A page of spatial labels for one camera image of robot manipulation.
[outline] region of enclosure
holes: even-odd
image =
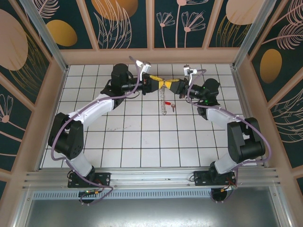
[[[1,1],[0,226],[303,226],[302,14],[302,0]],[[51,157],[54,118],[96,99],[119,63],[140,76],[129,56],[158,80],[206,70],[195,84],[215,79],[222,109],[257,119],[271,158],[239,168],[229,201],[191,181],[228,153],[227,130],[166,87],[84,128],[114,190],[78,202],[88,188],[69,188]]]

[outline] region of flower illustration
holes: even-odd
[[[8,96],[7,101],[5,101],[4,95],[0,95],[0,122],[9,122],[9,115],[13,107],[13,101],[14,99],[10,96]]]
[[[162,32],[162,40],[163,40],[163,44],[164,44],[164,48],[166,48],[166,45],[165,45],[165,41],[164,41],[164,34],[163,34],[163,28],[165,26],[171,26],[171,25],[174,25],[175,24],[175,20],[173,20],[173,16],[170,13],[157,13],[157,19],[158,19],[158,22],[161,26],[161,32]]]
[[[203,4],[208,2],[208,0],[177,0],[177,3],[179,6],[185,6],[185,5],[197,5],[197,4]]]
[[[186,47],[186,36],[188,32],[199,31],[205,29],[203,23],[204,17],[202,13],[192,13],[188,18],[188,12],[182,13],[182,23],[185,31],[184,47]]]

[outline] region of grid floor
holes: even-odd
[[[164,79],[183,79],[185,64],[154,64],[150,74]],[[208,78],[221,84],[218,102],[223,108],[242,115],[230,66],[190,64],[206,69],[196,83]],[[71,113],[96,98],[110,79],[113,65],[72,65],[60,99],[58,113]],[[134,65],[129,71],[136,75]],[[94,167],[189,167],[209,166],[227,152],[227,132],[204,120],[197,109],[168,89],[167,105],[161,114],[159,91],[125,100],[118,108],[101,116],[85,129],[84,154]],[[67,167],[52,161],[46,147],[41,167]]]

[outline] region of white tiled floor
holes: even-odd
[[[164,79],[183,79],[184,64],[154,64],[150,73]],[[217,99],[223,108],[242,114],[229,65],[190,64],[206,69],[196,83],[208,78],[221,83]],[[72,65],[69,69],[58,112],[70,113],[95,98],[110,79],[113,65]],[[130,72],[136,75],[134,65]],[[95,167],[186,167],[209,166],[227,152],[227,134],[204,120],[184,99],[166,89],[166,106],[161,114],[159,92],[127,99],[115,110],[97,119],[85,131],[84,154]],[[54,162],[47,147],[41,167],[66,167]]]

